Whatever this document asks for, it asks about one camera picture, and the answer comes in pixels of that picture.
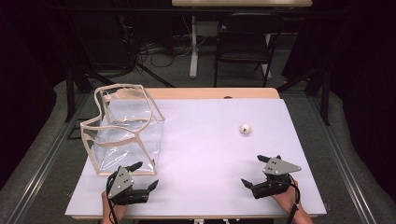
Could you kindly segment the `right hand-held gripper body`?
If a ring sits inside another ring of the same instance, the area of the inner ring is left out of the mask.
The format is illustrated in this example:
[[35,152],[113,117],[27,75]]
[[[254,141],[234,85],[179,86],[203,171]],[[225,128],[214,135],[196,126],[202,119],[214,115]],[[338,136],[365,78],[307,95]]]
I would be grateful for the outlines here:
[[300,166],[283,161],[280,156],[270,158],[262,169],[266,180],[251,188],[253,197],[260,199],[285,192],[291,184],[290,173],[301,170]]

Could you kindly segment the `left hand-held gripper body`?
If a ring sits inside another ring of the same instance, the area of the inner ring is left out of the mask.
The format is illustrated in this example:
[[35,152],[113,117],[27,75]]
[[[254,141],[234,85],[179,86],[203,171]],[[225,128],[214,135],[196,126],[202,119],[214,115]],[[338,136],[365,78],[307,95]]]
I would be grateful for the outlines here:
[[110,175],[106,183],[107,198],[114,204],[127,205],[146,203],[149,199],[148,189],[133,189],[134,180],[130,175],[134,172],[133,166],[120,166]]

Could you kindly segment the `clear bag with beige trim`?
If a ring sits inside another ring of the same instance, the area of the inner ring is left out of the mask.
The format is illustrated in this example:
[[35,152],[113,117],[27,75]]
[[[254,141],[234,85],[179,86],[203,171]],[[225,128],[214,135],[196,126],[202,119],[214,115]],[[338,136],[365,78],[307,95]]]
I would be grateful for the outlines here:
[[113,84],[95,90],[98,115],[80,123],[81,138],[98,175],[141,162],[134,175],[156,175],[165,118],[141,85]]

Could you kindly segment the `person's left hand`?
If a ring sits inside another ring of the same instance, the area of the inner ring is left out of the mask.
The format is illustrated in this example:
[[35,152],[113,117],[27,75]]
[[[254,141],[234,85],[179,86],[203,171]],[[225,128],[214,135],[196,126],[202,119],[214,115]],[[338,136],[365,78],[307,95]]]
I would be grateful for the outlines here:
[[118,205],[110,202],[107,198],[106,191],[101,193],[102,198],[102,224],[115,224],[120,223],[123,219],[127,206]]

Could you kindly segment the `person's right hand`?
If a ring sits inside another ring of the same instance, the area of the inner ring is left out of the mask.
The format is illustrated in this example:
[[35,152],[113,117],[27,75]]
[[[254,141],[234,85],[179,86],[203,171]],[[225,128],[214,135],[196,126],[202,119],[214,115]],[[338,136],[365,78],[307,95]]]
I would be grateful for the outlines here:
[[288,187],[288,189],[285,192],[272,196],[272,198],[279,205],[279,207],[288,214],[291,213],[293,206],[297,202],[297,198],[298,198],[297,188],[298,188],[298,182],[292,180],[291,185]]

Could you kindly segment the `white table mat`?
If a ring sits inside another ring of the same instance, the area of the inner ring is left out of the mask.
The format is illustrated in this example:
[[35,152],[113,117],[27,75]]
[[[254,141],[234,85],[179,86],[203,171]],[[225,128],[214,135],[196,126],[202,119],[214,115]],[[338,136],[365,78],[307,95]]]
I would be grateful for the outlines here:
[[[241,178],[264,180],[264,163],[257,156],[280,156],[302,168],[295,173],[305,211],[324,214],[318,192],[290,118],[281,99],[160,100],[165,117],[156,175],[134,175],[143,189],[159,179],[145,204],[133,204],[132,218],[254,218],[281,217],[270,198],[255,199]],[[249,134],[240,133],[248,124]],[[73,218],[98,218],[100,194],[107,175],[98,175],[87,159],[67,206]]]

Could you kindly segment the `black metal stand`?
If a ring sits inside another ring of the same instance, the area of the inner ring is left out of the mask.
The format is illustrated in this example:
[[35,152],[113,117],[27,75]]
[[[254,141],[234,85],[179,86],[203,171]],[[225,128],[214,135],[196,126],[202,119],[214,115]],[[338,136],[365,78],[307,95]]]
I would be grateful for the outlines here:
[[276,90],[278,92],[283,92],[306,78],[310,79],[305,88],[306,96],[315,96],[318,93],[318,90],[321,90],[320,116],[323,122],[327,126],[329,126],[329,98],[331,74],[326,67],[314,68],[295,79],[289,79],[285,84],[277,87]]
[[82,63],[72,63],[66,72],[66,99],[67,115],[65,121],[68,122],[76,112],[75,88],[82,93],[90,93],[92,85],[90,78],[96,79],[105,85],[111,85],[112,81],[94,72],[91,68]]

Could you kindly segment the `black folding chair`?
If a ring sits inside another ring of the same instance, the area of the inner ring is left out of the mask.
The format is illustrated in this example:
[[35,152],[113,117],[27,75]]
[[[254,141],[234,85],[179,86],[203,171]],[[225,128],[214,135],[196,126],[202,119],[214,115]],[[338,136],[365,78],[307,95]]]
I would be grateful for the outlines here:
[[235,12],[218,24],[214,62],[214,86],[218,84],[219,63],[250,63],[262,70],[265,87],[284,20],[271,13]]

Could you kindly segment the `dark curtain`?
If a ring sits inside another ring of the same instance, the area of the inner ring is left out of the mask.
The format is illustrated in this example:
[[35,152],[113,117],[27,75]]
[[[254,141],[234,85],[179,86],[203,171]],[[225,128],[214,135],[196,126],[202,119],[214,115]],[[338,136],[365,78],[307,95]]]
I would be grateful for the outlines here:
[[293,80],[335,52],[330,87],[342,101],[350,140],[396,202],[396,0],[312,0],[283,76]]
[[0,0],[0,189],[35,141],[64,79],[40,0]]

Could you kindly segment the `white desk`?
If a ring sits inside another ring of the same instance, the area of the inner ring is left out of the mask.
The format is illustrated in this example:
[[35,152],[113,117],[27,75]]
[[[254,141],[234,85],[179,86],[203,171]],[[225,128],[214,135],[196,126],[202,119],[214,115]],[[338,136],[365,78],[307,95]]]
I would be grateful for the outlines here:
[[[182,9],[229,9],[231,7],[237,8],[306,8],[313,5],[312,0],[172,0],[173,7],[180,7]],[[217,20],[200,21],[195,16],[191,17],[191,65],[190,78],[197,78],[198,76],[198,36],[214,36],[216,34]]]

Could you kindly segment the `metal floor rail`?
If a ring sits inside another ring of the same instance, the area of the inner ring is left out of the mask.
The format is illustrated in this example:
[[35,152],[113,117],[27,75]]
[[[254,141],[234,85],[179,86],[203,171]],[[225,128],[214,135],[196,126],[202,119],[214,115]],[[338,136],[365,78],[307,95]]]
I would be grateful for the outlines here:
[[37,193],[41,189],[45,179],[47,178],[53,164],[56,162],[57,157],[59,156],[61,149],[66,141],[66,136],[72,131],[74,124],[81,113],[81,108],[87,103],[89,100],[88,94],[82,94],[75,105],[74,114],[68,119],[67,122],[63,123],[62,129],[58,132],[54,141],[50,145],[49,151],[46,154],[46,157],[40,162],[40,166],[38,170],[33,174],[29,182],[26,184],[21,198],[19,199],[17,205],[12,211],[10,217],[6,221],[6,224],[21,224],[22,220],[25,217],[28,209],[33,203]]
[[375,217],[363,196],[361,187],[359,186],[356,178],[351,172],[347,160],[345,158],[344,152],[341,149],[333,131],[330,126],[328,126],[322,119],[320,113],[320,104],[317,98],[308,98],[309,103],[314,109],[315,116],[318,123],[321,126],[322,131],[325,133],[327,140],[330,143],[332,158],[336,164],[337,170],[343,179],[346,190],[349,194],[349,198],[354,204],[354,207],[360,217],[362,224],[377,224]]

